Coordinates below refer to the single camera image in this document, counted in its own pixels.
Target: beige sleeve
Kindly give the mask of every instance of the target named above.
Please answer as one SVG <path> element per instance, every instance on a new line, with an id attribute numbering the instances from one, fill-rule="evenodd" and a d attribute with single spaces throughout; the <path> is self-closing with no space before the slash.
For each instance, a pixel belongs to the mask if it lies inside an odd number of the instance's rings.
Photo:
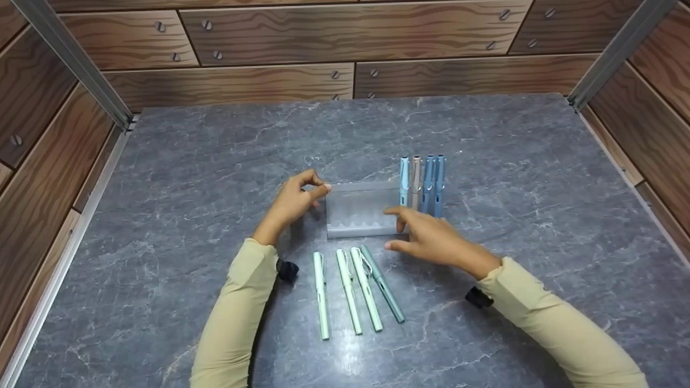
<path id="1" fill-rule="evenodd" d="M 244 240 L 199 340 L 192 388 L 244 388 L 254 337 L 275 276 L 272 246 Z"/>
<path id="2" fill-rule="evenodd" d="M 555 358 L 576 388 L 647 388 L 640 368 L 613 338 L 511 258 L 479 286 Z"/>

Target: brown wooden wall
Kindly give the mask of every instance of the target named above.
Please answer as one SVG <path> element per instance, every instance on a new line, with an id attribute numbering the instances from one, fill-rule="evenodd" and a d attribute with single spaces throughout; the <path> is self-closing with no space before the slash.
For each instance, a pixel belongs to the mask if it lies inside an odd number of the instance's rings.
<path id="1" fill-rule="evenodd" d="M 49 0 L 145 106 L 568 94 L 642 0 Z"/>
<path id="2" fill-rule="evenodd" d="M 0 21 L 2 374 L 119 131 L 9 1 Z"/>
<path id="3" fill-rule="evenodd" d="M 585 117 L 690 259 L 690 7 L 679 1 Z"/>

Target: mint green pen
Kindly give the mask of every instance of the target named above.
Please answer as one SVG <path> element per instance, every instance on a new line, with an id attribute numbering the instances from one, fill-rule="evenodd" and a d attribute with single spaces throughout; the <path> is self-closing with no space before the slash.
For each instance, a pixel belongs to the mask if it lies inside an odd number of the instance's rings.
<path id="1" fill-rule="evenodd" d="M 371 322 L 374 324 L 374 331 L 381 331 L 384 329 L 384 325 L 381 323 L 381 317 L 379 316 L 379 311 L 374 302 L 374 295 L 371 294 L 369 278 L 364 271 L 364 255 L 356 246 L 350 248 L 350 255 L 352 256 L 352 262 L 355 264 L 355 271 L 357 272 L 357 279 L 359 279 L 359 286 L 362 288 L 362 293 L 364 294 L 366 308 L 369 310 Z"/>
<path id="2" fill-rule="evenodd" d="M 366 260 L 366 263 L 369 265 L 369 268 L 371 269 L 371 277 L 374 278 L 374 281 L 376 282 L 376 284 L 378 284 L 379 288 L 381 289 L 381 292 L 384 294 L 384 298 L 386 298 L 386 302 L 388 302 L 388 305 L 391 308 L 391 311 L 393 312 L 395 319 L 398 323 L 405 322 L 405 315 L 402 313 L 400 306 L 397 305 L 397 301 L 393 297 L 393 293 L 388 288 L 388 284 L 384 279 L 384 274 L 381 272 L 381 269 L 379 269 L 379 266 L 376 264 L 376 261 L 374 261 L 374 258 L 371 256 L 371 252 L 369 252 L 369 249 L 366 247 L 366 245 L 361 245 L 360 249 L 364 254 L 364 259 Z"/>
<path id="3" fill-rule="evenodd" d="M 362 326 L 359 324 L 359 315 L 357 314 L 357 306 L 355 305 L 355 295 L 352 293 L 352 273 L 347 265 L 347 257 L 345 251 L 338 249 L 335 252 L 335 257 L 338 259 L 338 269 L 340 269 L 340 279 L 343 281 L 343 288 L 345 288 L 345 298 L 350 309 L 350 317 L 352 318 L 352 325 L 355 328 L 355 334 L 362 334 Z"/>
<path id="4" fill-rule="evenodd" d="M 328 340 L 328 312 L 326 310 L 326 278 L 324 277 L 324 256 L 314 252 L 314 275 L 316 281 L 316 298 L 319 302 L 319 324 L 321 339 Z"/>

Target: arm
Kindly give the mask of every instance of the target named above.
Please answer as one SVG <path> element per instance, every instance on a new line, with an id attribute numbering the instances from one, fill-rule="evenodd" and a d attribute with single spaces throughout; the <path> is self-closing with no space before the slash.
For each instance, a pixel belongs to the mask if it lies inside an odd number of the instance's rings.
<path id="1" fill-rule="evenodd" d="M 313 190 L 303 186 L 312 184 Z M 252 238 L 244 240 L 199 340 L 192 388 L 245 388 L 261 316 L 275 282 L 280 233 L 301 217 L 331 186 L 307 170 L 285 182 Z"/>
<path id="2" fill-rule="evenodd" d="M 460 237 L 446 221 L 409 208 L 398 215 L 398 231 L 410 227 L 410 242 L 386 248 L 465 270 L 494 300 L 494 307 L 542 345 L 577 388 L 646 388 L 644 374 L 618 344 L 511 258 L 502 261 L 484 247 Z"/>

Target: human hand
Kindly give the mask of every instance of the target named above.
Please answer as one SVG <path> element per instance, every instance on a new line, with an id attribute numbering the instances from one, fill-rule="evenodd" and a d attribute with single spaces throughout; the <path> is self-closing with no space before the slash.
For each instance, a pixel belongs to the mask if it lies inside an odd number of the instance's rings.
<path id="1" fill-rule="evenodd" d="M 302 187 L 307 184 L 316 187 L 305 191 Z M 283 229 L 305 214 L 311 206 L 319 206 L 318 200 L 330 191 L 330 184 L 324 183 L 313 168 L 290 177 L 283 183 L 252 238 L 263 245 L 275 245 Z"/>
<path id="2" fill-rule="evenodd" d="M 397 232 L 405 225 L 410 227 L 410 241 L 392 240 L 384 248 L 405 252 L 436 264 L 456 266 L 484 279 L 489 272 L 501 266 L 501 260 L 479 244 L 465 240 L 443 218 L 434 218 L 405 206 L 384 210 L 385 214 L 397 215 Z"/>

